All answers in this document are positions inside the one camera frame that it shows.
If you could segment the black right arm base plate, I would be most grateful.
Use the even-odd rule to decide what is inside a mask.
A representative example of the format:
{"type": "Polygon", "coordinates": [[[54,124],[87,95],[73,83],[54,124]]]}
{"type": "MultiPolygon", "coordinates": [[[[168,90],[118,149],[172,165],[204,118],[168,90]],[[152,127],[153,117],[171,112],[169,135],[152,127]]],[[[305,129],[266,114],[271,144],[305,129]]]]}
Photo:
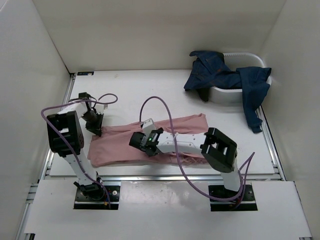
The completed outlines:
{"type": "MultiPolygon", "coordinates": [[[[216,198],[231,198],[236,192],[225,189],[223,185],[209,185],[209,195],[216,198]]],[[[251,184],[246,184],[244,192],[236,199],[232,201],[216,201],[210,200],[211,212],[248,212],[257,211],[257,203],[255,193],[251,184]]]]}

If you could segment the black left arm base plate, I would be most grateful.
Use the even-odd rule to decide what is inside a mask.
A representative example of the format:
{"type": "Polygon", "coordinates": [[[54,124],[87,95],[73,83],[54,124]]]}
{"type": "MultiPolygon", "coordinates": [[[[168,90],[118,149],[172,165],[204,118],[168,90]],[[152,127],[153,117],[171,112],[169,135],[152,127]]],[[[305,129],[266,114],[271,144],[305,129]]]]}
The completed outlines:
{"type": "Polygon", "coordinates": [[[121,185],[104,185],[106,191],[96,183],[80,185],[77,181],[73,208],[75,210],[118,210],[121,185]]]}

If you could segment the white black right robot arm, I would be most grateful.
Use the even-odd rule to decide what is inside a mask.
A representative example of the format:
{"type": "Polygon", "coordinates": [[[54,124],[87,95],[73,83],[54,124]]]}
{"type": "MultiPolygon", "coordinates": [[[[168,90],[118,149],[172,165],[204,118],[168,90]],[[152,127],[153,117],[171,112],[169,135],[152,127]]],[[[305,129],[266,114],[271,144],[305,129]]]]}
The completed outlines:
{"type": "Polygon", "coordinates": [[[236,200],[243,193],[236,160],[237,144],[217,128],[210,127],[207,132],[197,134],[173,135],[162,128],[149,134],[134,132],[129,145],[150,157],[176,152],[201,155],[214,170],[220,172],[227,198],[236,200]]]}

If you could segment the pink trousers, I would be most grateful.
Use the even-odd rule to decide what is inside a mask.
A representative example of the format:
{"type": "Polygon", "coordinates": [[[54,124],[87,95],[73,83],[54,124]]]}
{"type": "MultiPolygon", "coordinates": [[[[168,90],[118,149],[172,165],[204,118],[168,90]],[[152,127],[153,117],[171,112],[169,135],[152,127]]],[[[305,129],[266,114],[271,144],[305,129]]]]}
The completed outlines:
{"type": "Polygon", "coordinates": [[[150,134],[144,134],[139,122],[104,126],[101,136],[92,137],[87,157],[94,167],[140,161],[161,164],[206,162],[200,151],[182,152],[182,146],[178,148],[179,158],[177,158],[174,138],[171,134],[175,132],[177,137],[190,134],[192,139],[195,139],[197,134],[207,132],[209,126],[205,114],[161,120],[154,125],[155,130],[150,134]]]}

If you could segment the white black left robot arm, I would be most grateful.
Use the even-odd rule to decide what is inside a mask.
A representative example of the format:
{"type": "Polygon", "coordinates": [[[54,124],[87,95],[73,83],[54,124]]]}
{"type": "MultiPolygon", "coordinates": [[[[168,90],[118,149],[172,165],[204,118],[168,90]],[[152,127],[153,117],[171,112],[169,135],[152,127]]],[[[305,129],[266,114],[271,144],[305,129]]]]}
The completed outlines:
{"type": "Polygon", "coordinates": [[[91,103],[95,98],[87,92],[78,94],[71,105],[47,120],[49,146],[52,152],[63,158],[74,171],[77,181],[74,185],[86,197],[94,201],[105,201],[105,188],[97,171],[84,153],[85,138],[80,119],[85,121],[85,129],[95,136],[102,135],[103,111],[91,103]]]}

